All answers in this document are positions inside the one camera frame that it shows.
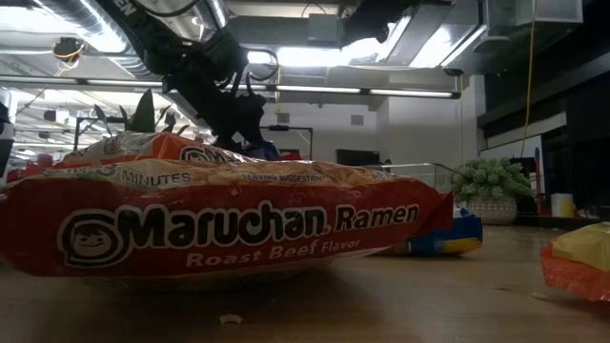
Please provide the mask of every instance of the wooden table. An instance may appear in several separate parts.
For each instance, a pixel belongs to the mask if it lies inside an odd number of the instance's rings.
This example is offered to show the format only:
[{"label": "wooden table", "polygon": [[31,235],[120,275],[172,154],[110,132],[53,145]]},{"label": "wooden table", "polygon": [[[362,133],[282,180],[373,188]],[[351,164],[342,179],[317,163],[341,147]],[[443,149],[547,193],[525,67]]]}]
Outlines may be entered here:
[{"label": "wooden table", "polygon": [[[539,251],[560,232],[485,233],[462,258],[342,261],[256,292],[133,294],[5,268],[0,342],[610,340],[610,304],[543,285]],[[243,324],[220,326],[226,313]]]}]

